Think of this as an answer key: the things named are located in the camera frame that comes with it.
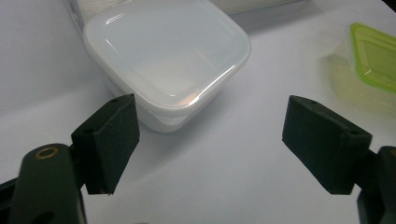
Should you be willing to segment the white lidded plastic container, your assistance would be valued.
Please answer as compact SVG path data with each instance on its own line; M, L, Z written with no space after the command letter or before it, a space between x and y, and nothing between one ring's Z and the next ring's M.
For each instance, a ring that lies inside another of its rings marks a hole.
M128 0L84 25L110 89L131 93L151 130L180 129L248 60L248 35L209 0Z

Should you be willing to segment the green lidded plastic container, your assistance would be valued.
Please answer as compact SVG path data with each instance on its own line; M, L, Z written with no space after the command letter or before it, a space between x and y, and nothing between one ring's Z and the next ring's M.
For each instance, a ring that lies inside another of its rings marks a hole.
M396 114L396 36L351 23L329 65L332 88L340 98Z

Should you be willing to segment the white table sheet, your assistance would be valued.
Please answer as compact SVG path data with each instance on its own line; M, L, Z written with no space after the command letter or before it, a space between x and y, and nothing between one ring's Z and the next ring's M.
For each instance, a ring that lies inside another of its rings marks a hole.
M182 129L143 129L114 194L86 196L90 224L359 224L355 195L328 193L285 147L291 95L396 146L396 118L340 99L328 61L346 28L396 35L382 0L303 0L234 16L251 54ZM63 0L0 0L0 183L36 147L68 143L111 98Z

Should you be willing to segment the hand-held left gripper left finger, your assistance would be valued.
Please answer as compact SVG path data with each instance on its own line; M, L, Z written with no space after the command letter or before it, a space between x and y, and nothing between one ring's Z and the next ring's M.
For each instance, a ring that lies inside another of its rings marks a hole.
M71 134L89 194L115 192L139 137L133 94L110 100Z

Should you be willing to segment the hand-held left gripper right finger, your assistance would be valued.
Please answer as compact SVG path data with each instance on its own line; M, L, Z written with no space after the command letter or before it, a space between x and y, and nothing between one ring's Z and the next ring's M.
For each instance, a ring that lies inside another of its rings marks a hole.
M292 95L282 141L330 194L348 195L372 135L326 106Z

